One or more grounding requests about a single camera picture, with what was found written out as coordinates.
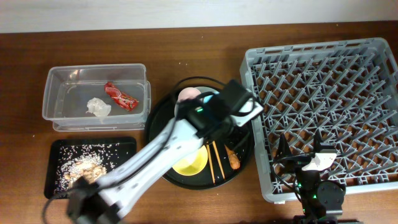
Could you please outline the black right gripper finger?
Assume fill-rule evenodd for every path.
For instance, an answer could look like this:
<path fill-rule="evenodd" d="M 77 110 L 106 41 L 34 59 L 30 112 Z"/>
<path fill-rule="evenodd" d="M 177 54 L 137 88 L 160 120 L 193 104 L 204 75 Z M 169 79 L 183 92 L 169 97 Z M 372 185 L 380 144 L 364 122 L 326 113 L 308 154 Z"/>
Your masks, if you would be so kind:
<path fill-rule="evenodd" d="M 275 154 L 275 159 L 279 161 L 290 156 L 292 156 L 292 152 L 290 150 L 289 143 L 287 142 L 285 134 L 281 134 L 279 138 L 278 148 Z"/>
<path fill-rule="evenodd" d="M 324 149 L 326 149 L 326 146 L 323 143 L 321 133 L 316 130 L 313 136 L 313 152 L 321 152 Z"/>

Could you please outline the orange carrot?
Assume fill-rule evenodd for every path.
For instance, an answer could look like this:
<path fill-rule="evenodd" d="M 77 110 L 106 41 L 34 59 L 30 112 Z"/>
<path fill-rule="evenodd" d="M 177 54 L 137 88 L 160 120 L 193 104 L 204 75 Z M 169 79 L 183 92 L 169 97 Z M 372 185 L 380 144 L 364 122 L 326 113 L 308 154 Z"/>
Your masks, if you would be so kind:
<path fill-rule="evenodd" d="M 226 149 L 226 153 L 228 155 L 228 160 L 231 168 L 233 170 L 238 170 L 241 167 L 241 165 L 236 153 L 233 150 L 230 150 L 227 147 L 227 145 L 225 145 L 224 148 Z"/>

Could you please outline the red snack wrapper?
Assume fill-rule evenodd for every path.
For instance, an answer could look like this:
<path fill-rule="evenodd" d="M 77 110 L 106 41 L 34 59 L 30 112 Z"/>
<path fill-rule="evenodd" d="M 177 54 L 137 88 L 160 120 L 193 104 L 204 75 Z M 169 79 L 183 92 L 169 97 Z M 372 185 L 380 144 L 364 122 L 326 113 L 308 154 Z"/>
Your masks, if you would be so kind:
<path fill-rule="evenodd" d="M 137 99 L 125 94 L 111 82 L 107 82 L 104 85 L 104 90 L 106 94 L 108 94 L 117 105 L 127 111 L 132 111 L 139 104 L 139 101 Z"/>

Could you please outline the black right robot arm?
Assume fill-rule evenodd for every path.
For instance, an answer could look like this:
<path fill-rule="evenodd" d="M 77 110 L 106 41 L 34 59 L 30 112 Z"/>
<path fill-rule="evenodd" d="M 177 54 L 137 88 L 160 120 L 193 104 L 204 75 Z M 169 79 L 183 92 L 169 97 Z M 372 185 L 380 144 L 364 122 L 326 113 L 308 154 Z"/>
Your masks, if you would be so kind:
<path fill-rule="evenodd" d="M 331 167 L 337 157 L 337 150 L 332 144 L 323 141 L 319 130 L 313 135 L 313 150 L 296 155 L 291 152 L 285 135 L 280 135 L 271 164 L 280 164 L 280 173 L 292 174 L 294 180 L 288 184 L 274 168 L 271 172 L 294 193 L 302 205 L 303 215 L 294 216 L 294 224 L 340 222 L 338 217 L 343 214 L 346 187 L 321 178 L 321 172 Z"/>

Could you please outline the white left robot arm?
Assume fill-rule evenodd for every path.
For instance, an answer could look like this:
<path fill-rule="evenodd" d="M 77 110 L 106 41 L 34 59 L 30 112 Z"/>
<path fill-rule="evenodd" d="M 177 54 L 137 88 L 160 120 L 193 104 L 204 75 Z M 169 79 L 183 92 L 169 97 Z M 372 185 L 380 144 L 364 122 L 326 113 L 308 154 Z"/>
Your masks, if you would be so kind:
<path fill-rule="evenodd" d="M 92 184 L 79 178 L 72 188 L 50 197 L 41 218 L 59 197 L 67 196 L 67 217 L 73 223 L 122 223 L 140 197 L 174 164 L 207 141 L 230 134 L 264 110 L 254 94 L 235 80 L 223 89 L 175 100 L 175 116 L 149 144 Z"/>

